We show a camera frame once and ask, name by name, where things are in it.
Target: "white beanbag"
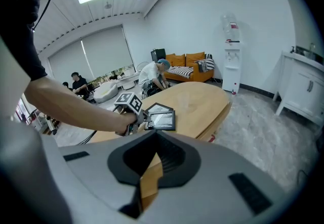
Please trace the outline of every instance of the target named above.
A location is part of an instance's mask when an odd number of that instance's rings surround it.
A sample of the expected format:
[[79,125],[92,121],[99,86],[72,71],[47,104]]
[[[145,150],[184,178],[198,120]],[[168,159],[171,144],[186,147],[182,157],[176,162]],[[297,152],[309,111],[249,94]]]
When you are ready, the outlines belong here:
[[113,98],[118,94],[118,87],[114,82],[106,82],[101,84],[99,88],[95,90],[93,98],[97,103],[103,103]]

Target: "orange sofa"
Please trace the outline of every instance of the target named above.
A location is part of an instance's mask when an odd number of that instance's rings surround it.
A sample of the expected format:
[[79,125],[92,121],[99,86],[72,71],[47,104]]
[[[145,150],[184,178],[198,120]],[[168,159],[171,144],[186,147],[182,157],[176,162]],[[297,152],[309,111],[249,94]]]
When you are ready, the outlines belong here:
[[170,54],[166,56],[166,60],[170,62],[171,66],[187,66],[193,67],[193,73],[190,75],[189,78],[185,78],[183,76],[179,76],[176,74],[171,74],[168,72],[164,73],[164,76],[167,79],[182,81],[182,82],[205,82],[208,79],[214,77],[214,71],[209,70],[207,72],[199,72],[199,67],[197,63],[194,63],[195,60],[201,60],[205,58],[205,53],[196,53],[196,54],[187,54],[187,57],[184,55],[176,56],[174,54]]

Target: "oval table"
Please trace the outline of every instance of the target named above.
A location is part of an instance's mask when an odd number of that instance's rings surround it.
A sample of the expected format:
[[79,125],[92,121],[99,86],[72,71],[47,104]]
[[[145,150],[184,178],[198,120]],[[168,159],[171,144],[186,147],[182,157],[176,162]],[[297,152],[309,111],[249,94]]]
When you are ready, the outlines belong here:
[[[190,138],[209,141],[231,108],[228,95],[221,88],[200,82],[185,82],[168,88],[144,99],[142,109],[146,110],[155,103],[166,105],[175,110],[175,133]],[[98,131],[89,141],[102,142],[121,138],[114,132]],[[147,171],[141,178],[143,208],[157,196],[157,180],[163,176],[162,165],[156,154]]]

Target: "floor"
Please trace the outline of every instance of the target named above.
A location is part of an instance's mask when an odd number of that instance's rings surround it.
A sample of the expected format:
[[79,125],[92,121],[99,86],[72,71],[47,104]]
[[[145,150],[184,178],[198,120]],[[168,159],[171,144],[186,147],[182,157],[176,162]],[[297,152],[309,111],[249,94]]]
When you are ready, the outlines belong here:
[[[138,85],[129,91],[141,97]],[[119,90],[119,94],[129,91]],[[213,143],[239,153],[269,173],[285,191],[291,191],[297,185],[299,170],[308,173],[318,157],[314,137],[316,125],[285,109],[280,116],[276,116],[279,102],[273,102],[266,96],[245,89],[240,89],[235,96],[228,95],[232,107],[215,133]],[[112,110],[113,101],[98,106]],[[53,137],[59,147],[71,146],[80,143],[92,132],[61,123]],[[305,179],[302,173],[300,175],[300,180]]]

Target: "blue cap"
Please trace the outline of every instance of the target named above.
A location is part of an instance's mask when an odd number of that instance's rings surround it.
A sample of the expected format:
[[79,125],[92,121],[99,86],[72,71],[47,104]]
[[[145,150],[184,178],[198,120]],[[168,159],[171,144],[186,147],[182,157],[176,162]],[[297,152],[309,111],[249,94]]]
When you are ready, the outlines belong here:
[[159,59],[157,62],[160,64],[164,64],[165,70],[168,70],[170,68],[170,62],[167,61],[166,59]]

